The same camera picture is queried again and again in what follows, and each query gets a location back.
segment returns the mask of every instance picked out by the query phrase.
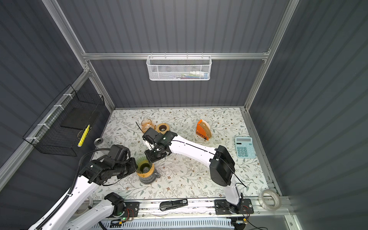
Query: wire basket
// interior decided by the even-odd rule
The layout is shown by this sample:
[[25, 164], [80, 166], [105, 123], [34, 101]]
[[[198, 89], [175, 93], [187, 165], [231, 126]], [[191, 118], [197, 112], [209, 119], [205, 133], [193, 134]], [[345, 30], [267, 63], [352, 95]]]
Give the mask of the wire basket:
[[149, 79], [153, 81], [207, 81], [210, 79], [211, 56], [179, 58], [147, 57]]
[[[73, 91], [60, 105], [54, 105], [56, 109], [42, 124], [33, 124], [38, 132], [32, 134], [31, 128], [23, 136], [23, 139], [33, 145], [39, 152], [64, 156], [77, 156], [78, 144], [85, 129], [89, 126], [89, 134], [96, 121], [102, 117], [105, 108], [103, 96], [95, 93]], [[80, 129], [63, 126], [63, 121], [73, 111], [83, 111], [87, 114], [83, 119]]]

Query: white cable tie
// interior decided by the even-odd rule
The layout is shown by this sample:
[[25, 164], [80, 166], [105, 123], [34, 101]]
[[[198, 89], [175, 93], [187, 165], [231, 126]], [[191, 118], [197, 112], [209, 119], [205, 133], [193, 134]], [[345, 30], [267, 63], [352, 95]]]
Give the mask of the white cable tie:
[[46, 123], [43, 123], [43, 124], [37, 124], [37, 125], [44, 125], [44, 126], [46, 126], [46, 128], [49, 130], [50, 129], [50, 127], [46, 124]]
[[60, 107], [62, 110], [64, 110], [62, 105], [54, 105], [54, 106]]
[[71, 97], [71, 99], [73, 99], [73, 97], [72, 97], [72, 94], [63, 94], [63, 95], [68, 95], [68, 96], [70, 96]]
[[37, 143], [39, 142], [37, 137], [26, 137], [25, 139], [31, 139], [31, 140], [35, 140]]

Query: gray corrugated wall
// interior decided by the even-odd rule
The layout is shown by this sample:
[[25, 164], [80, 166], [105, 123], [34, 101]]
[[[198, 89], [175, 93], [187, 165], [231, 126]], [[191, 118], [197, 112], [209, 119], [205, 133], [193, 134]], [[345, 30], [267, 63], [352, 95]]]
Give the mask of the gray corrugated wall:
[[151, 81], [146, 61], [92, 60], [116, 107], [240, 106], [262, 60], [214, 60], [208, 81]]
[[83, 71], [42, 2], [0, 1], [0, 166]]
[[250, 109], [303, 229], [366, 229], [368, 1], [302, 0]]
[[[97, 93], [90, 80], [80, 91]], [[95, 148], [93, 141], [101, 136], [109, 115], [107, 109], [100, 114], [82, 153]], [[0, 229], [28, 229], [39, 220], [70, 187], [81, 155], [49, 155], [34, 149], [0, 192]]]
[[[266, 52], [287, 0], [60, 1], [86, 52]], [[241, 106], [262, 61], [214, 60], [209, 81], [151, 81], [145, 61], [97, 61], [116, 107]]]
[[266, 52], [287, 0], [59, 2], [86, 52]]

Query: black wire mesh basket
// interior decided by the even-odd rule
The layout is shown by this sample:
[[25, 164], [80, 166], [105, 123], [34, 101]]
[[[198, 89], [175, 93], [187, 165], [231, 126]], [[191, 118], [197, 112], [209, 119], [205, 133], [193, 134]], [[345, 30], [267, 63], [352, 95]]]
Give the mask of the black wire mesh basket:
[[31, 127], [23, 139], [41, 153], [77, 156], [88, 133], [102, 116], [103, 96], [73, 90], [60, 105], [53, 107], [53, 113], [41, 124], [39, 118], [32, 126], [36, 129]]

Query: orange coffee filter box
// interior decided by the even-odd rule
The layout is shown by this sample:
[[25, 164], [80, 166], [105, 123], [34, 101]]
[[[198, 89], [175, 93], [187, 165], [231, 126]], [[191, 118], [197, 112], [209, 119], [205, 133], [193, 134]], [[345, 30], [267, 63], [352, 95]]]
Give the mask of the orange coffee filter box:
[[210, 126], [204, 120], [200, 120], [197, 123], [197, 130], [195, 132], [198, 136], [202, 137], [205, 140], [209, 140], [212, 137]]

